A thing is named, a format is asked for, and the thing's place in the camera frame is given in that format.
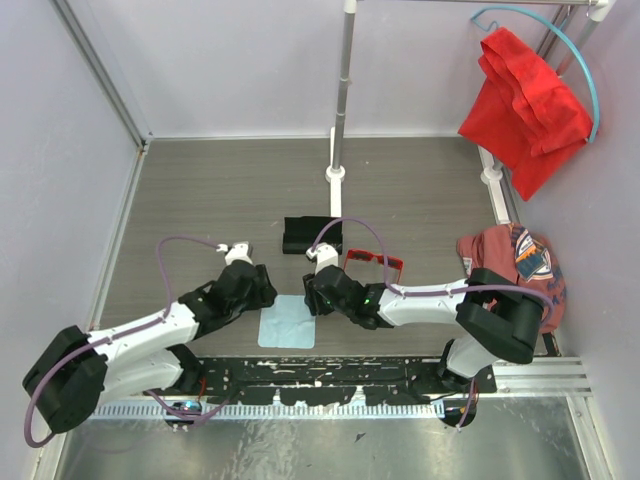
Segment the red sunglasses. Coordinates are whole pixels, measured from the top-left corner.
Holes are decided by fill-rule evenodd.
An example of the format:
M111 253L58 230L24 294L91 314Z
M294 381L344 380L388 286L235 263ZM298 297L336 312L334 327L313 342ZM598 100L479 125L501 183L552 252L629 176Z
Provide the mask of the red sunglasses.
M357 248L350 248L347 252L347 256L344 259L344 265L342 267L343 270L347 269L347 263L349 260L359 260L361 262L371 262L372 260L377 260L380 265L384 265L384 256L376 255L373 252L369 252L367 250L359 250ZM394 270L398 270L398 278L396 282L400 281L400 276L402 275L402 269L404 268L404 262L402 259L398 257L391 257L387 255L387 264L389 268L393 268Z

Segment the light blue cloth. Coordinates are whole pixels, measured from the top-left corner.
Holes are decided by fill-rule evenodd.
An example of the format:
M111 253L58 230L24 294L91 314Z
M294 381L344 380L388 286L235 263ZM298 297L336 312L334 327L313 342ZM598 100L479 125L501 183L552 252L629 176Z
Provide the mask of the light blue cloth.
M258 345L276 348L313 348L316 317L304 304L304 295L278 295L275 304L260 313Z

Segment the metal pole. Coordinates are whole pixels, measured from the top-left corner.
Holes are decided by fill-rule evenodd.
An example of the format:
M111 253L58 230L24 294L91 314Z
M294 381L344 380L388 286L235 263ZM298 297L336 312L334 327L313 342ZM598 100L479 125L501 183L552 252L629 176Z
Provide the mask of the metal pole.
M347 109L347 91L349 89L349 67L351 65L351 47L353 45L353 27L356 19L356 0L345 0L344 29L342 31L342 59L340 61L340 82L338 85L338 107L336 109L336 127L334 131L333 157L331 169L338 171L342 161L342 143L344 140L344 121Z
M582 27L582 31L580 32L578 40L575 41L575 45L576 47L578 47L578 50L582 50L582 47L584 47L584 44L587 43L587 40L589 40L589 37L596 30L596 27L599 23L600 22L594 22L591 19L587 20L586 25ZM556 73L559 77L567 72L567 69L571 65L571 62L573 62L574 58L575 57L573 56L573 53L567 52L567 54L562 59L562 62L560 62L558 70L556 70Z
M558 7L558 10L556 11L556 14L553 17L553 21L551 23L562 30L563 28L566 28L569 23L571 23L571 20L573 20L573 17L575 17L577 12L578 8L574 5L561 5L560 7ZM540 46L536 50L536 53L541 58L547 60L553 53L553 50L555 49L558 41L558 36L551 30L547 30L547 33L544 35L544 38L540 42Z

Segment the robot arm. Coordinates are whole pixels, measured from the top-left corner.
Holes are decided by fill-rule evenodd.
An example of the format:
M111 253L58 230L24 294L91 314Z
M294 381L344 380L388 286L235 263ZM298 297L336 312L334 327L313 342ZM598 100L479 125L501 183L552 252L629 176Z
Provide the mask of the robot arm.
M314 315L342 313L363 328L393 328L407 324L459 324L462 338L447 343L439 374L452 390L467 388L482 368L502 359L527 364L533 360L541 302L520 293L488 291L448 296L403 296L383 283L361 285L338 267L338 253L327 244L309 250L317 262L315 274L303 278L305 303ZM396 286L404 292L455 291L471 285L513 285L488 269L475 269L469 279L444 285Z
M23 380L29 395L68 353L105 338L110 341L67 363L45 386L36 406L51 431L69 431L99 405L144 390L192 391L203 377L202 366L183 344L229 325L245 311L274 303L277 292L266 267L253 265L250 250L246 242L233 245L218 280L182 295L164 321L151 328L145 326L163 311L89 334L76 326L58 333ZM119 337L131 329L133 333Z

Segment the white wall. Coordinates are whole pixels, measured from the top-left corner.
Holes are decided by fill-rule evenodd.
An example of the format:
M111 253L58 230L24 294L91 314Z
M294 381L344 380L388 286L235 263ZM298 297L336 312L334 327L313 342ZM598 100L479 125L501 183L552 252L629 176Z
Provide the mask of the white wall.
M84 2L156 137L328 135L342 0L73 3ZM485 33L469 22L482 5L358 5L347 134L456 132L483 81ZM492 18L533 44L542 36L531 19Z
M0 63L0 465L20 479L22 378L87 324L135 146L49 2L0 2Z
M568 289L563 343L584 360L629 479L638 478L640 432L638 45L640 2L618 0L584 49L603 109L597 141L520 208L557 250ZM567 81L587 98L575 66Z

